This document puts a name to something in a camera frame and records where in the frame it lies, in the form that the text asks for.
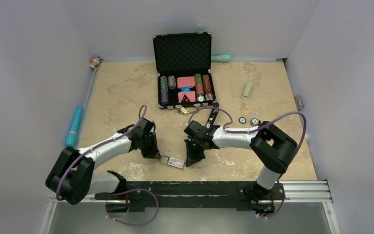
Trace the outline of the black stapler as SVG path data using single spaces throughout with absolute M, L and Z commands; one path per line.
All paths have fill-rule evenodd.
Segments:
M 215 119 L 219 113 L 219 106 L 220 105 L 218 102 L 213 103 L 212 109 L 210 111 L 209 117 L 206 122 L 207 129 L 210 129 L 214 125 Z

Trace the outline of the pale green stapler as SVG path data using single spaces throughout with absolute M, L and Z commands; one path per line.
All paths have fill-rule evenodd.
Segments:
M 245 87 L 245 89 L 243 91 L 242 99 L 244 99 L 244 100 L 248 99 L 248 96 L 249 96 L 249 94 L 251 92 L 252 86 L 253 86 L 253 80 L 250 79 L 247 82 L 246 87 Z

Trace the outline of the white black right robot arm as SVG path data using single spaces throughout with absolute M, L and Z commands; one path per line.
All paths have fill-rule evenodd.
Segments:
M 263 163 L 254 185 L 255 195 L 259 198 L 266 198 L 272 194 L 273 186 L 287 171 L 299 149 L 295 140 L 269 121 L 249 129 L 223 129 L 219 125 L 205 127 L 193 120 L 185 127 L 184 133 L 187 135 L 187 166 L 204 159 L 205 150 L 252 150 Z

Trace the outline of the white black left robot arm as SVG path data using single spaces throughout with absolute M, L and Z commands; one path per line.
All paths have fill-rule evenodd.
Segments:
M 101 176 L 96 176 L 94 171 L 113 158 L 135 150 L 140 150 L 143 158 L 160 159 L 155 128 L 154 122 L 141 118 L 135 125 L 120 129 L 95 145 L 64 148 L 49 172 L 45 186 L 58 199 L 71 205 L 95 194 L 121 199 L 126 192 L 125 179 L 114 171 Z

